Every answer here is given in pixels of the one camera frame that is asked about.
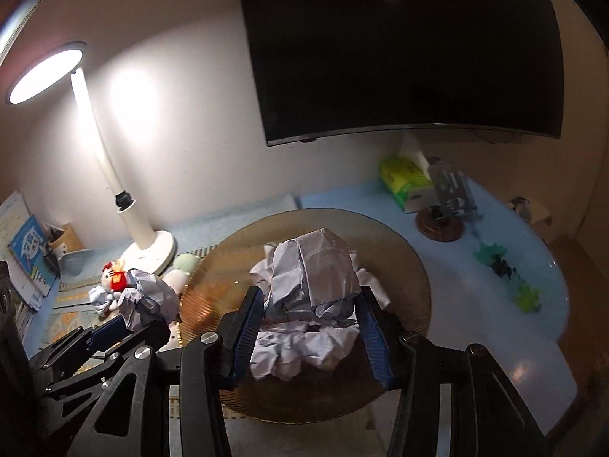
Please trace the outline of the black wall monitor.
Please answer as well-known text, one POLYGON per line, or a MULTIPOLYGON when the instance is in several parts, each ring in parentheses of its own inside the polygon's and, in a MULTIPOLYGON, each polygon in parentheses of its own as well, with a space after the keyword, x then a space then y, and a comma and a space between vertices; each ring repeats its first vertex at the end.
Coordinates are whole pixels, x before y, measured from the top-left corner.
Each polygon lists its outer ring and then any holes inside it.
POLYGON ((394 129, 557 138, 550 0, 241 0, 268 144, 394 129))

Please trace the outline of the green toy figure far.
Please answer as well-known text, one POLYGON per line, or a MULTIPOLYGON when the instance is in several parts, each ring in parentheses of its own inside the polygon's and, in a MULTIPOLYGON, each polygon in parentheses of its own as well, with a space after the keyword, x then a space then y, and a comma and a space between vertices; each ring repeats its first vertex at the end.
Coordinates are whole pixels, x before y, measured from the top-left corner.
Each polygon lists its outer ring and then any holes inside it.
POLYGON ((496 261, 501 261, 507 252, 508 250, 506 246, 501 246, 500 244, 496 243, 480 243, 478 250, 474 251, 474 256, 480 264, 492 267, 493 263, 496 261))

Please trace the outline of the large paper pile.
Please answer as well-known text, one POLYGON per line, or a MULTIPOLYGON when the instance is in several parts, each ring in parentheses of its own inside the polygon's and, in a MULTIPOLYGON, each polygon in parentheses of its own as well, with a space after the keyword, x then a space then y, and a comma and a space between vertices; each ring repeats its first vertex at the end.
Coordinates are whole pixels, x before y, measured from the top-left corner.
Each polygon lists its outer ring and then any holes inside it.
POLYGON ((322 228, 283 241, 265 258, 271 265, 268 322, 335 327, 354 323, 353 301, 360 285, 345 240, 332 230, 322 228))

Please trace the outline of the upper dango plush skewer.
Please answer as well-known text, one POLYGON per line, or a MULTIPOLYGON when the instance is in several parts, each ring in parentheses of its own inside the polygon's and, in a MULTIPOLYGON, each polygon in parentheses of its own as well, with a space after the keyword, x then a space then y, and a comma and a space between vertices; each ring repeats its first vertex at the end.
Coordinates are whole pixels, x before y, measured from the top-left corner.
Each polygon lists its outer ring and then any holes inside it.
POLYGON ((163 282, 169 285, 177 296, 181 296, 200 261, 201 258, 193 254, 178 255, 171 269, 162 275, 163 282))

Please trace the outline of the metal phone stand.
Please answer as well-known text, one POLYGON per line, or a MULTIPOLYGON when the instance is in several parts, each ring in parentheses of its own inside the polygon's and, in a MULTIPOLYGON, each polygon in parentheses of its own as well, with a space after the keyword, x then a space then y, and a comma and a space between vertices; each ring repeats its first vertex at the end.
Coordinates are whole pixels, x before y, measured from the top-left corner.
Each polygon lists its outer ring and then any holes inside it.
POLYGON ((464 235, 464 219, 477 212, 469 179, 452 164, 434 157, 428 172, 437 202, 416 215, 417 230, 437 243, 453 243, 464 235))

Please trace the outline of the crumpled paper in bowl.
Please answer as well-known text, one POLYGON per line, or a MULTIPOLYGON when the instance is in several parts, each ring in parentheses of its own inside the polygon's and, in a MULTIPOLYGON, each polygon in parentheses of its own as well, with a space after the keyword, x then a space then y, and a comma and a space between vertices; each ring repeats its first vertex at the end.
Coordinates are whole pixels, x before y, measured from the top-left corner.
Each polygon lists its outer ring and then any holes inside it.
MULTIPOLYGON (((349 250, 349 253, 360 286, 371 288, 383 310, 389 307, 390 299, 378 278, 359 265, 355 250, 349 250)), ((266 296, 271 285, 271 265, 267 262, 264 258, 250 270, 254 285, 262 286, 266 296)), ((303 321, 263 325, 250 360, 252 376, 257 381, 273 376, 287 382, 301 372, 303 364, 334 370, 351 353, 358 335, 357 322, 347 327, 319 326, 303 321)))

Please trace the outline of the hello kitty plush toy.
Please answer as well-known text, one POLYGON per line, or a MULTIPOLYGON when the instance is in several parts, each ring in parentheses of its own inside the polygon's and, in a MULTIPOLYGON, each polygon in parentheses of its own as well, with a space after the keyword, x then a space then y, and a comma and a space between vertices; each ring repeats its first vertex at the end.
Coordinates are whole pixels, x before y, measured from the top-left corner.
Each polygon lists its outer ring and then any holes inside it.
POLYGON ((127 287, 127 270, 122 260, 108 261, 103 265, 100 285, 109 293, 121 293, 127 287))

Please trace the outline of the green tissue box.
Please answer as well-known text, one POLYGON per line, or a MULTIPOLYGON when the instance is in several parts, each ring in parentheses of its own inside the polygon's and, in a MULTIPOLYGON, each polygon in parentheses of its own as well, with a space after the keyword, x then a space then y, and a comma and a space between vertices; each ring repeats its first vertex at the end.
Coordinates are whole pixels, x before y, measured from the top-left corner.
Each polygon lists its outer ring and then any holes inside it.
POLYGON ((435 186, 429 176, 429 162, 413 134, 406 133, 397 154, 380 162, 379 176, 406 214, 417 213, 438 203, 435 186))

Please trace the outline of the green toy figure near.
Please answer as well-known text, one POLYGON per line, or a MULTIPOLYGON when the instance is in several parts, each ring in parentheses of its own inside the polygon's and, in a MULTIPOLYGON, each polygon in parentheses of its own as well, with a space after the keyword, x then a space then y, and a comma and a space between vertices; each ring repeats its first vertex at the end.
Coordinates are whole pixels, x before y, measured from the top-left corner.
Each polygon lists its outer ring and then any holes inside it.
POLYGON ((540 291, 532 287, 527 282, 521 282, 516 287, 513 302, 524 313, 538 313, 542 304, 540 301, 540 291))

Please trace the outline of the green toy figure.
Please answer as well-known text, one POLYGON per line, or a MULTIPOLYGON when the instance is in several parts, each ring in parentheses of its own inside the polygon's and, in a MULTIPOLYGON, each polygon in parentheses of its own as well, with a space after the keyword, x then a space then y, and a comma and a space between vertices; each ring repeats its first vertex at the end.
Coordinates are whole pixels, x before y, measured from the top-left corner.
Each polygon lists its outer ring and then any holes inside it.
POLYGON ((538 313, 542 304, 540 301, 540 291, 532 287, 527 282, 521 282, 516 287, 513 302, 524 313, 538 313))
POLYGON ((474 251, 474 256, 480 264, 492 267, 493 263, 496 261, 501 261, 507 252, 508 250, 506 246, 501 246, 500 244, 496 243, 480 243, 478 250, 474 251))

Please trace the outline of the white desk lamp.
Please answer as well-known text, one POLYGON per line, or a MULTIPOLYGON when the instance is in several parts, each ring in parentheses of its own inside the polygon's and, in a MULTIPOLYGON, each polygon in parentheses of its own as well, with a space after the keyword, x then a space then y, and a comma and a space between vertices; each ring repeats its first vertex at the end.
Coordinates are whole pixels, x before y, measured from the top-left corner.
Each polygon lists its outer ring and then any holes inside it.
POLYGON ((88 152, 95 157, 115 198, 116 213, 132 238, 131 245, 124 250, 120 260, 127 268, 160 275, 170 265, 177 244, 169 231, 155 230, 152 227, 136 199, 127 191, 116 173, 101 135, 81 66, 85 50, 84 42, 67 42, 52 48, 13 81, 7 90, 6 101, 12 105, 24 103, 48 90, 63 77, 70 77, 78 119, 89 138, 88 152))

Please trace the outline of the blue cover book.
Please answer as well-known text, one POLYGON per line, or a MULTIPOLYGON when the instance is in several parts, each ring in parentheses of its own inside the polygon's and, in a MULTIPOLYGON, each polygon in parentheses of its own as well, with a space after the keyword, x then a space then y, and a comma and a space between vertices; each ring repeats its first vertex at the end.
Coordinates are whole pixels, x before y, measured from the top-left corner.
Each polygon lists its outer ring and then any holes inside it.
POLYGON ((48 240, 34 215, 30 215, 8 247, 37 292, 42 297, 48 296, 57 272, 46 257, 48 240))

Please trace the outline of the cardboard pen box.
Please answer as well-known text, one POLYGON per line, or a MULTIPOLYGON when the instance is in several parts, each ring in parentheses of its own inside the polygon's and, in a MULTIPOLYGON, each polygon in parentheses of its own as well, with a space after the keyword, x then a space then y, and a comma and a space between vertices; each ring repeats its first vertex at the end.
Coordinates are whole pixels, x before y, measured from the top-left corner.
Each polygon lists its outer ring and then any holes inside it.
POLYGON ((86 248, 70 223, 61 227, 52 226, 51 230, 49 246, 58 256, 81 251, 86 248))

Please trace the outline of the white paper ball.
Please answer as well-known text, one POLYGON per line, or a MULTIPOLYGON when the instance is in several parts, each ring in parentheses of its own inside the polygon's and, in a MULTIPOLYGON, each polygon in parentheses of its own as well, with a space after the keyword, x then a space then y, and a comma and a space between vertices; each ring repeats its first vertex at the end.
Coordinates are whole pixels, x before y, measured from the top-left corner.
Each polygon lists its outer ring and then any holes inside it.
POLYGON ((166 325, 180 318, 180 300, 161 278, 132 268, 127 270, 128 285, 121 293, 106 292, 100 285, 89 291, 89 300, 99 317, 118 313, 131 332, 163 321, 166 325))

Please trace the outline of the black toy figure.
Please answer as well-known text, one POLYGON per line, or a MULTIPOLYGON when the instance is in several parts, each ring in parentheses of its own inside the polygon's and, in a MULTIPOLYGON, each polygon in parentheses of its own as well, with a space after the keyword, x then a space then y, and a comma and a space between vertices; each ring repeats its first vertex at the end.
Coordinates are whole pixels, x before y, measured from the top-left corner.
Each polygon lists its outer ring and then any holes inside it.
POLYGON ((512 280, 512 276, 516 272, 516 269, 512 268, 501 255, 493 256, 493 260, 491 260, 491 269, 497 276, 500 278, 507 278, 508 281, 512 280))

